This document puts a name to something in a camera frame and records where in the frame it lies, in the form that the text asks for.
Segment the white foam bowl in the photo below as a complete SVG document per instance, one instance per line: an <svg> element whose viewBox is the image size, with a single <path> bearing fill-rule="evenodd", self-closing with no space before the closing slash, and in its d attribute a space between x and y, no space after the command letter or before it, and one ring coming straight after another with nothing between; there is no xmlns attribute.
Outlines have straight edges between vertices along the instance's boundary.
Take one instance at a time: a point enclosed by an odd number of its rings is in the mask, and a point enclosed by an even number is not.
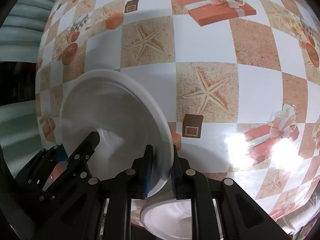
<svg viewBox="0 0 320 240"><path fill-rule="evenodd" d="M191 239L191 200L171 192L148 198L140 211L144 228L160 239Z"/></svg>
<svg viewBox="0 0 320 240"><path fill-rule="evenodd" d="M165 116L150 93L131 77L96 69L76 78L60 109L62 143L71 155L91 132L100 137L88 168L100 180L111 179L153 146L148 196L169 179L173 142Z"/></svg>

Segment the teal curtain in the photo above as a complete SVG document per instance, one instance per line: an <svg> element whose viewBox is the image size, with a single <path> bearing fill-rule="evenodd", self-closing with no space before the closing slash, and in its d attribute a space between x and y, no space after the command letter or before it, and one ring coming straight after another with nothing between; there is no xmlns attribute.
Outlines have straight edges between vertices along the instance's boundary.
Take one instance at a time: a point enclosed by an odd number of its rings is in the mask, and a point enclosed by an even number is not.
<svg viewBox="0 0 320 240"><path fill-rule="evenodd" d="M41 149L35 80L55 0L1 0L1 148L13 176Z"/></svg>

